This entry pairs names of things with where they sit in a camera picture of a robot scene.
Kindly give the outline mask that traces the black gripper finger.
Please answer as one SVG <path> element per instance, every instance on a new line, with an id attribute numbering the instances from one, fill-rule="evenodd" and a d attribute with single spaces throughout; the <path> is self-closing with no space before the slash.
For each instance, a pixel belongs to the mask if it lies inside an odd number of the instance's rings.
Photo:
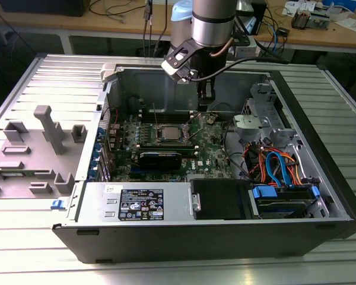
<path id="1" fill-rule="evenodd" d="M 198 105 L 210 105 L 214 101 L 214 80 L 197 83 Z"/>

